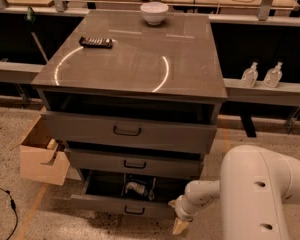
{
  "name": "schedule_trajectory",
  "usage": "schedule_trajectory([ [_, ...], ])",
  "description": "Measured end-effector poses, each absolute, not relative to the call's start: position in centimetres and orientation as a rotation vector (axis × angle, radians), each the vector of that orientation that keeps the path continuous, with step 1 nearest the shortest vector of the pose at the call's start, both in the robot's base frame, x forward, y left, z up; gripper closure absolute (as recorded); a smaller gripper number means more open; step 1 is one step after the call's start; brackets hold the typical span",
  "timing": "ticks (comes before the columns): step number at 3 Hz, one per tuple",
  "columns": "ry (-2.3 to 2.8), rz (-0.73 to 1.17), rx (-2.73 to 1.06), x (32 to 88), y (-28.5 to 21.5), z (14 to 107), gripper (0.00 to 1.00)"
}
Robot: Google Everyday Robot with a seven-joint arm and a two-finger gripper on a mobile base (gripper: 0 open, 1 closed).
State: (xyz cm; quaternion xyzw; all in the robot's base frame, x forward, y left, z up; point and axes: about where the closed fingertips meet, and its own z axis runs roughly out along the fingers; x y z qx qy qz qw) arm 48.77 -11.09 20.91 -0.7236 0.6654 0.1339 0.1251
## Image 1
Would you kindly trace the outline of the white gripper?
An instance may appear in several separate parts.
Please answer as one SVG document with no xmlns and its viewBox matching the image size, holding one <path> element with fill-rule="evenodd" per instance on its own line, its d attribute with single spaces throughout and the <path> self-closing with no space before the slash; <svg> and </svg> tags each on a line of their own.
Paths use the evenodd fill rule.
<svg viewBox="0 0 300 240">
<path fill-rule="evenodd" d="M 181 234 L 191 222 L 197 212 L 199 207 L 189 201 L 185 195 L 180 195 L 176 200 L 171 200 L 168 205 L 175 208 L 175 213 L 178 218 L 175 219 L 172 234 Z"/>
</svg>

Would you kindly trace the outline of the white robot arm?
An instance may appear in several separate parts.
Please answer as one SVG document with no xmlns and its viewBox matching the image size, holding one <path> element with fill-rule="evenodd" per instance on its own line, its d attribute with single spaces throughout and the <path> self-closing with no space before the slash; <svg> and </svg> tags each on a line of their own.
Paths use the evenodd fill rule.
<svg viewBox="0 0 300 240">
<path fill-rule="evenodd" d="M 223 240 L 289 240 L 283 205 L 300 204 L 300 160 L 253 145 L 227 152 L 216 181 L 193 180 L 169 202 L 175 235 L 215 199 Z"/>
</svg>

